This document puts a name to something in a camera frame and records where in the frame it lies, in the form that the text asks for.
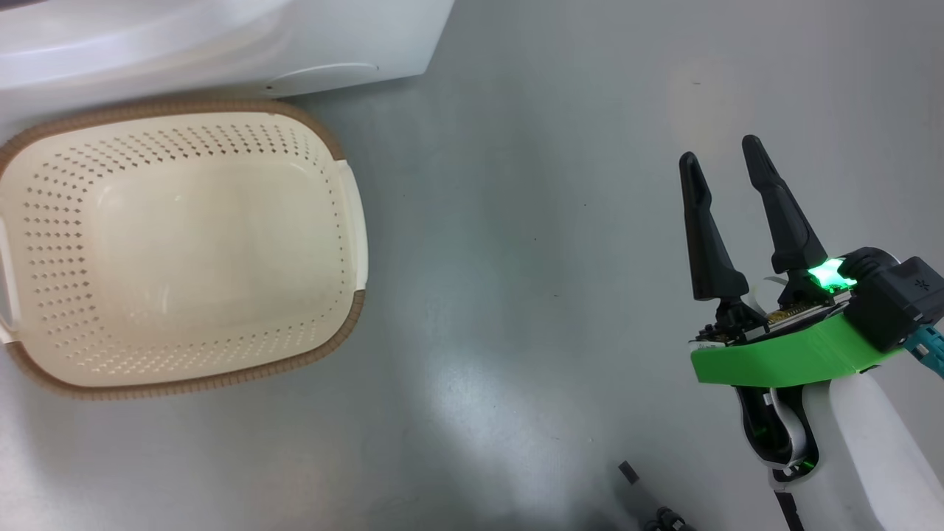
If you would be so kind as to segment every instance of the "green bracket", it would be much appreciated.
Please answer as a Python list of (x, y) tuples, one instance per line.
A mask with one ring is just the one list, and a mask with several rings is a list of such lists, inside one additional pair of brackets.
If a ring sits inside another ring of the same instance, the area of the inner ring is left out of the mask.
[(704, 384), (791, 387), (849, 376), (900, 351), (876, 351), (838, 315), (751, 345), (693, 351), (692, 365)]

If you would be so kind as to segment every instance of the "basket handle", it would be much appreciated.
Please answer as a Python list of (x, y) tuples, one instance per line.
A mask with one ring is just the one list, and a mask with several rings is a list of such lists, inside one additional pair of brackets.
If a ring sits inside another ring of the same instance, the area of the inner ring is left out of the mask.
[(20, 320), (20, 297), (13, 276), (7, 223), (0, 215), (0, 341), (13, 342), (15, 323)]
[(348, 222), (351, 224), (354, 237), (354, 263), (357, 265), (355, 284), (357, 289), (364, 289), (367, 285), (367, 225), (363, 220), (363, 205), (361, 192), (357, 181), (354, 180), (354, 171), (347, 160), (337, 161), (341, 172), (341, 183), (344, 186), (348, 204)]

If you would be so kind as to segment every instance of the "perforated basket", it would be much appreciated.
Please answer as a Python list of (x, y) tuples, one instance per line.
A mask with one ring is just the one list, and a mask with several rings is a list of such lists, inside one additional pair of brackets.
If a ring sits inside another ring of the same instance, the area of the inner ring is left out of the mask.
[(78, 398), (229, 385), (320, 359), (367, 280), (340, 147), (276, 102), (161, 103), (0, 148), (3, 339)]

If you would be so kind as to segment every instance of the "white appliance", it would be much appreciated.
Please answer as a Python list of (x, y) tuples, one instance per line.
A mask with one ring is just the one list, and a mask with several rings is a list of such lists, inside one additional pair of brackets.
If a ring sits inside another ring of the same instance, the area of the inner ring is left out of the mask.
[(164, 94), (282, 97), (422, 74), (452, 0), (0, 0), (0, 142)]

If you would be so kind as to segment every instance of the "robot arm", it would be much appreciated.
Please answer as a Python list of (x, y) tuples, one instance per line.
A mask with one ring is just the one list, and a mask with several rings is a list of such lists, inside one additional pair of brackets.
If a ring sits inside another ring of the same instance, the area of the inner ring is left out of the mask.
[(944, 528), (944, 488), (866, 372), (910, 350), (944, 368), (944, 279), (920, 258), (876, 248), (830, 259), (760, 140), (742, 144), (764, 201), (780, 307), (741, 300), (748, 284), (712, 218), (698, 159), (680, 160), (692, 290), (719, 299), (691, 342), (700, 382), (733, 386), (745, 436), (768, 467), (791, 529)]

